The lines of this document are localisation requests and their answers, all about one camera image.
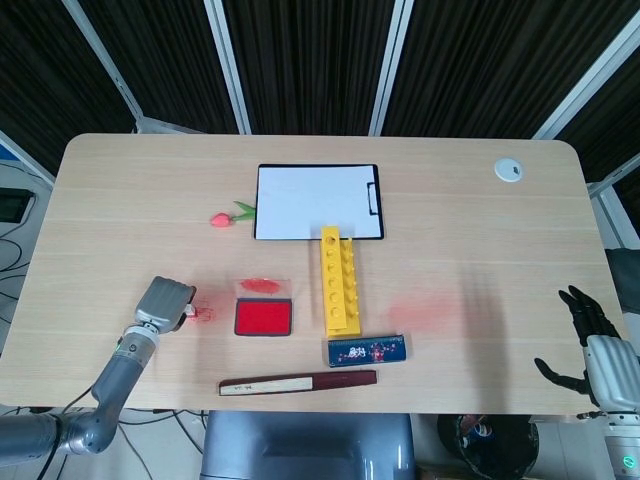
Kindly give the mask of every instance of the red smudge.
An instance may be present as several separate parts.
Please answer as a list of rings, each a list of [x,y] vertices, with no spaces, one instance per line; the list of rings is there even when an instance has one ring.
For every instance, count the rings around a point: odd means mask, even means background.
[[[213,308],[198,307],[196,306],[196,314],[193,317],[188,317],[189,320],[196,323],[210,322],[215,318],[215,312]]]
[[[248,278],[243,280],[242,288],[256,293],[274,294],[280,290],[280,284],[266,278]]]
[[[396,299],[387,312],[398,332],[448,330],[459,323],[456,293],[413,293]]]
[[[211,225],[216,228],[226,228],[233,225],[233,217],[227,213],[218,213],[211,217]]]

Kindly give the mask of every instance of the white paper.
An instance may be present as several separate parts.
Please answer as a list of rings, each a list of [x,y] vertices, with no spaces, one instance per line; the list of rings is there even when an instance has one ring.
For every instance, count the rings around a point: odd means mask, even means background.
[[[256,238],[320,239],[324,226],[338,226],[343,238],[380,238],[374,182],[372,165],[262,167]]]

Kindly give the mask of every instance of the clipboard clip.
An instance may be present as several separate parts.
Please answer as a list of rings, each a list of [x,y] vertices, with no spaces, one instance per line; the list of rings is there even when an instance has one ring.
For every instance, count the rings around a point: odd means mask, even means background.
[[[378,192],[376,182],[367,182],[367,199],[369,201],[369,215],[378,215]]]

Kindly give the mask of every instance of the robotic hand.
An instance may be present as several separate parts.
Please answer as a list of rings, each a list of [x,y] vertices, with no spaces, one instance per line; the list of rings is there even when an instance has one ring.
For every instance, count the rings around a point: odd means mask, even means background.
[[[98,407],[91,412],[66,413],[67,407],[59,415],[0,417],[0,466],[49,454],[48,465],[56,451],[75,455],[104,451],[115,436],[129,394],[158,346],[159,335],[182,326],[195,293],[195,287],[155,277],[136,307],[135,323],[124,331],[90,388]]]
[[[640,362],[620,338],[602,307],[576,287],[558,292],[573,316],[586,370],[584,378],[559,375],[540,358],[540,373],[552,383],[589,395],[608,417],[605,442],[616,478],[640,478]]]

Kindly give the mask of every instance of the yellow toy block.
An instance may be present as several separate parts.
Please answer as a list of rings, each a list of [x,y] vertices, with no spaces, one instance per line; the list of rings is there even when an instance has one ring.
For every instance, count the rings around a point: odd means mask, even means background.
[[[352,240],[340,240],[338,227],[324,227],[321,253],[327,336],[360,335]]]

